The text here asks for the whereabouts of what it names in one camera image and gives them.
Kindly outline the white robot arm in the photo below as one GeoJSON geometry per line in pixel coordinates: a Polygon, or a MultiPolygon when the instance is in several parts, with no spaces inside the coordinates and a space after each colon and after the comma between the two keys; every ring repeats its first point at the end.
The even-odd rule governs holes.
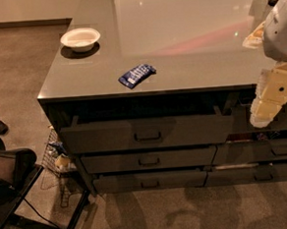
{"type": "Polygon", "coordinates": [[[251,107],[251,124],[264,128],[287,103],[287,0],[278,0],[242,45],[263,47],[265,57],[276,61],[273,68],[260,72],[251,107]]]}

